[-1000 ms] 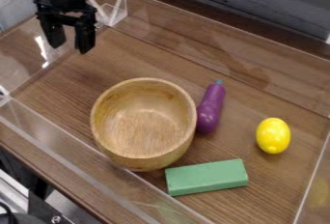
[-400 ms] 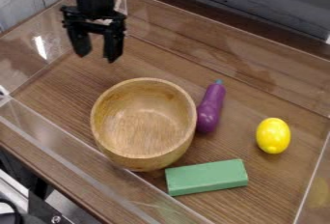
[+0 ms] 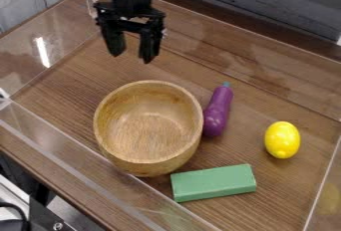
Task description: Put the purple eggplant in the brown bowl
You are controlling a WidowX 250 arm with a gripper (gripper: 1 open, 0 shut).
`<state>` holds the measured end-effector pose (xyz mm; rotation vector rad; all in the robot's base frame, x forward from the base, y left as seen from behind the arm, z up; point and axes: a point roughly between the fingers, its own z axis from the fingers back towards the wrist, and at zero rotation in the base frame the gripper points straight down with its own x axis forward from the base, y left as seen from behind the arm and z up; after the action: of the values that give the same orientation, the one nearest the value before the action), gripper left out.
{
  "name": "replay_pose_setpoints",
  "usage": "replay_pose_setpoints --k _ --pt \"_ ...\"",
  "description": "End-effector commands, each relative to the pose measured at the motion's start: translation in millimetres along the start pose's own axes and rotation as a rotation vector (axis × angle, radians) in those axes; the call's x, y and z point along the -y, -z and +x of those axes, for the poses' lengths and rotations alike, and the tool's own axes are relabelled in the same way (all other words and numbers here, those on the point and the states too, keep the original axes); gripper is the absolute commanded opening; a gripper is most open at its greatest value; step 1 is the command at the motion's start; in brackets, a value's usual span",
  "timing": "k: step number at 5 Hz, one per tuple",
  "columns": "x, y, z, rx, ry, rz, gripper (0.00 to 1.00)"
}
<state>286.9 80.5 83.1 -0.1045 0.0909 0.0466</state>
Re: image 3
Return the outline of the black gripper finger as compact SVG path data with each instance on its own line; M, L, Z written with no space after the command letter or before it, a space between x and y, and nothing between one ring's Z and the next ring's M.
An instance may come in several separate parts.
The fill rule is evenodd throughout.
M112 56L119 56L127 48L124 32L112 23L101 25L101 33Z
M148 64L159 55L163 33L159 29L144 28L140 32L139 57Z

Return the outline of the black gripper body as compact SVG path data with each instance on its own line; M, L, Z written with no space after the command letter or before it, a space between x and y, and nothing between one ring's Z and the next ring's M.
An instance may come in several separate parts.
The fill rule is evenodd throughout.
M128 22L133 18L145 18L147 27L161 31L164 29L166 13L152 7L152 0L111 0L97 1L93 5L97 12L96 23L104 26L107 23Z

